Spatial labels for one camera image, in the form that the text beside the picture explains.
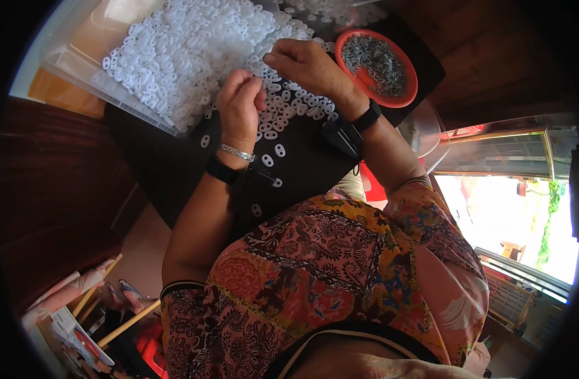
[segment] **patterned blouse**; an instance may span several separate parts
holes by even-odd
[[[488,302],[479,259],[428,183],[384,211],[333,188],[232,243],[206,283],[163,289],[166,366],[170,378],[283,378],[331,333],[462,367]]]

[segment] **silver bracelet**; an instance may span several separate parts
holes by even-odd
[[[246,161],[253,162],[255,159],[255,154],[248,154],[246,152],[242,152],[232,146],[228,146],[227,144],[220,144],[220,149],[222,149],[222,151],[227,152],[228,154],[232,154],[234,156],[238,156],[239,158],[243,158]]]

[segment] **smartwatch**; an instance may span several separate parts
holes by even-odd
[[[361,117],[354,120],[352,124],[355,129],[357,129],[357,132],[363,133],[365,129],[376,123],[376,120],[380,117],[381,114],[382,110],[380,110],[378,103],[373,99],[369,99],[369,109],[364,114],[362,114]]]
[[[205,172],[216,179],[222,180],[224,183],[232,185],[243,171],[231,169],[224,163],[220,162],[216,154],[213,154],[205,166]]]

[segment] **table surface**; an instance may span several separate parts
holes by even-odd
[[[424,42],[398,16],[391,14],[365,28],[395,42],[407,54],[418,76],[418,93],[411,104],[400,109],[382,108],[384,116],[396,126],[445,78],[445,71]],[[335,40],[338,35],[324,39]],[[351,158],[320,138],[319,130],[325,120],[296,116],[285,131],[279,133],[278,139],[262,139],[256,144],[256,160],[250,167],[267,170],[270,176],[283,180],[283,186],[274,188],[263,177],[252,176],[253,180],[248,182],[236,207],[234,237],[240,237],[300,201],[325,193],[354,167]],[[165,223],[173,229],[205,172],[207,160],[220,143],[218,112],[214,112],[209,120],[203,119],[185,138],[169,135],[111,104],[107,104],[104,110],[104,122],[109,126],[134,179]],[[211,136],[208,148],[200,145],[204,135]],[[286,149],[284,158],[274,154],[273,147],[278,143]],[[266,153],[275,162],[269,169],[260,160]],[[256,218],[252,215],[252,204],[261,207],[262,216]]]

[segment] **green plant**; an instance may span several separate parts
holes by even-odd
[[[542,270],[544,265],[548,263],[548,258],[550,256],[550,249],[548,248],[548,239],[551,234],[551,215],[557,212],[558,202],[561,200],[561,196],[565,194],[567,186],[565,183],[561,183],[558,180],[553,180],[548,183],[548,189],[550,190],[550,201],[548,202],[548,219],[544,225],[544,234],[542,235],[542,244],[540,245],[540,251],[538,251],[538,259],[536,260],[536,269]]]

